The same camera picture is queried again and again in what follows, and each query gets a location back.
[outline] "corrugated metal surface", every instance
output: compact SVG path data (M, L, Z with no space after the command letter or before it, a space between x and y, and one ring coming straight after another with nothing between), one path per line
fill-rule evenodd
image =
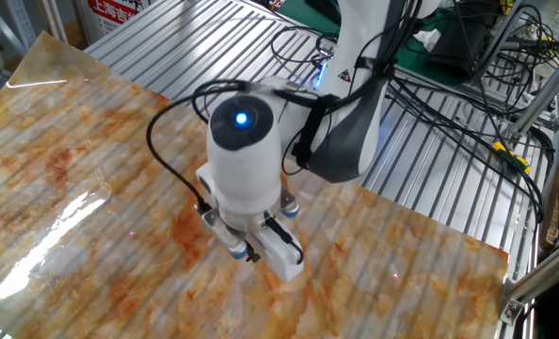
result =
M182 97L216 78L257 81L278 75L307 84L317 75L311 64L286 65L273 57L268 43L287 23L247 2L159 1L137 19L87 52L169 98ZM298 32L287 33L275 43L283 56L303 59L315 53L314 41L315 36ZM420 81L405 73L398 75ZM417 86L411 89L443 114L493 133L484 113L456 97ZM358 182L509 252L513 259L509 274L516 277L526 268L535 227L528 199L499 173L471 160L441 131L418 121L401 105L385 101L374 166ZM474 142L461 140L488 156ZM540 185L545 178L545 157L533 147L534 140L525 141L531 145L519 145L517 151L531 163L531 175Z

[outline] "cable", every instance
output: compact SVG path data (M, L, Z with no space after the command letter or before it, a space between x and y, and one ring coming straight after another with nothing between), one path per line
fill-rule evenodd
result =
M203 96L204 100L206 101L206 95L208 95L208 94L203 94L203 93L206 89L208 89L209 87L214 86L214 85L236 85L238 87L245 87L245 86L248 85L248 82L243 81L243 80L233 80L233 79L217 79L217 80L207 81L207 82L201 84L200 86L198 86L196 89L194 89L194 93L192 95L193 97L192 97L192 99L190 99L190 101L192 103L192 108L194 109L194 112L196 112L196 115L202 121L204 121L204 123L208 123L208 119L206 117L204 117L204 115L202 114L202 112L198 108L198 104L196 103L196 99L198 99L200 96ZM223 91L220 91L219 93L223 93L225 91L235 91L235 89L229 89L228 87L224 87L224 88L220 88L220 89L228 89L228 90L223 90Z
M407 98L405 98L403 96L403 94L399 93L395 88L392 88L393 92L403 101L406 101ZM413 99L418 101L418 97L415 96L415 94L413 94L412 92L409 92L407 95L413 95ZM430 120L428 117L426 117L424 115L424 113L418 109L417 107L413 106L413 105L409 105L409 107L412 107L416 113L418 113L418 115L414 115L411 113L411 111L407 110L407 113L412 114L414 117L420 119L420 121L424 122L424 123L428 123L431 126L435 126L437 127L438 130L440 130L446 137L448 137L451 141L455 142L462 150L466 151L471 157L473 157L474 159L478 160L480 163L482 163L484 166L486 166L488 169L495 171L496 173L498 173L499 175L502 175L502 172L495 168L494 166L490 165L485 159L481 158L478 154L476 154L473 150L469 149L466 145L464 145L463 143L461 143L459 140L457 140L454 136L450 135L449 133L447 133L444 129L442 129L441 127L443 125L436 123L435 121ZM438 112L434 109L430 109L427 110L424 108L424 110L426 110L427 112L435 115ZM456 125L454 122L452 122L449 118L445 117L444 115L438 113L436 115L438 118L440 118L441 120L447 122L447 123L452 123L453 125L448 125L446 126L447 128L451 128L454 130L460 130L462 132L462 134L464 134L467 137L470 137L471 139L473 139L474 141L476 141L479 145L485 147L486 149L490 150L492 153L495 153L497 155L499 155L495 150L493 150L493 148L487 144L484 140L482 140L481 138L474 136L473 134L467 133L466 129ZM518 185L516 182L514 182L512 179L503 176L502 177L505 179L505 181L507 181L508 183L510 183L513 187L517 188L520 190L520 192L522 192L524 195L526 195L529 198L533 198L532 193L530 193L528 190L524 189L523 187L521 187L520 185Z
M208 203L206 203L206 201L202 198L202 196L199 194L198 190L190 183L188 182L177 170L175 170L171 165L169 165L163 158L162 156L160 156L160 154L158 154L158 152L155 150L154 145L152 143L152 129L154 128L154 125L156 124L156 122L160 119L160 117L162 117L165 113L169 112L172 108L184 104L184 103L188 103L192 100L196 100L196 98L199 98L200 96L204 96L204 95L209 95L209 94L216 94L216 93L223 93L223 92L228 92L228 91L237 91L237 90L244 90L246 89L246 87L243 86L238 86L238 87L233 87L233 88L224 88L224 89L213 89L213 90L208 90L208 91L200 91L200 92L195 92L191 95L188 95L186 97L183 97L182 99L177 100L176 102L166 106L165 108L161 109L158 113L156 113L152 119L150 120L150 123L148 124L148 129L146 130L146 142L148 143L148 148L150 149L150 152L152 153L152 155L154 156L154 158L156 160L158 160L158 162L165 168L167 169L169 172L171 172L177 179L179 179L190 191L192 191L192 193L196 196L196 200L198 202L198 209L201 212L207 211L210 209L210 205Z
M453 0L454 3L454 7L455 10L457 11L457 14L459 16L461 16L461 11L459 10L459 4L456 2L456 0ZM537 13L537 19L539 21L539 26L542 26L542 22L541 22L541 14L539 13L538 9L532 5L524 5L521 6L521 8L532 8L536 11ZM470 47L470 41L468 40L468 35L466 34L466 31L464 29L464 23L463 20L461 18L459 18L459 23L462 27L463 30L463 36L464 36L464 40L466 41L466 48L468 50L470 59L474 65L474 74L476 75L476 80L478 82L478 87L480 88L480 92L481 95L483 97L483 102L485 103L485 107L487 109L487 111L489 111L489 105L488 105L488 99L487 99L487 94L485 93L485 87L483 85L482 82L482 78L480 76L480 73L478 72L478 66L476 65L476 60L473 57L473 53L471 51L471 47ZM541 31L539 30L539 41L541 41ZM513 164L516 164L516 159L514 158L514 155L512 155L509 151L509 149L507 148L507 144L505 143L505 141L503 140L503 137L501 136L501 133L499 132L499 128L497 127L497 123L495 122L495 119L493 118L493 116L490 113L487 113L487 116L493 126L493 129L495 130L495 133L497 134L497 137L499 138L499 141L502 143L502 145L505 147L505 152L507 154L507 156L509 157L509 159L511 160L511 162ZM514 167L517 172L521 175L522 179L524 179L524 182L526 183L526 185L531 188L530 192L535 195L534 197L531 196L531 202L533 205L533 208L535 210L535 223L538 224L541 221L543 221L544 218L544 212L543 212L543 198L541 196L541 191L538 188L538 186L536 186L536 184L533 182L533 180L528 176L528 174L526 174L522 169L520 169L518 166Z
M312 56L310 59L291 59L289 57L285 57L282 56L281 54L278 53L278 51L275 48L274 42L284 33L286 32L290 32L290 31L298 31L298 30L303 30L306 32L310 32L313 34L318 35L317 40L315 41L315 48L317 49L317 52L319 52L321 54L321 56ZM291 25L291 26L286 26L283 27L281 30L279 30L274 36L273 38L271 38L271 41L269 42L269 47L271 48L271 53L273 54L274 57L286 61L286 62L295 62L295 63L309 63L309 62L319 62L319 61L323 61L325 59L330 58L331 56L328 54L328 51L323 49L321 47L321 41L325 39L325 40L329 40L331 42L335 42L338 39L338 34L335 33L323 33L317 29L314 28L310 28L307 26L303 26L303 25Z

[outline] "plastic sheet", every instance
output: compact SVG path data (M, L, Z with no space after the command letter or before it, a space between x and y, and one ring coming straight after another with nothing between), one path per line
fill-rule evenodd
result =
M288 283L235 261L150 155L168 100L42 34L0 91L0 328L17 338L493 338L507 255L359 186L286 179ZM154 144L188 180L205 128Z

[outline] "red sign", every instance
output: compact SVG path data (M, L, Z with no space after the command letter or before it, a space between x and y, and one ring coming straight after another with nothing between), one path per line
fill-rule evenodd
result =
M88 4L95 14L117 24L124 24L137 14L135 9L118 4L113 0L88 0Z

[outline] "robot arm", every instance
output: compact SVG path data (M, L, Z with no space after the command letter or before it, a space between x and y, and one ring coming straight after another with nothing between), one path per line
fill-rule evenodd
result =
M396 55L395 42L407 33L402 29L406 7L413 6L407 0L339 5L343 24L336 53L313 92L320 99L302 99L312 108L300 105L289 93L307 89L270 77L259 90L224 101L208 125L209 162L197 171L215 206L203 219L217 239L234 258L262 257L285 281L302 271L304 254L278 214L293 217L298 209L281 186L282 156L288 154L331 183L355 179L368 169L389 80L385 70ZM420 8L416 3L415 13Z

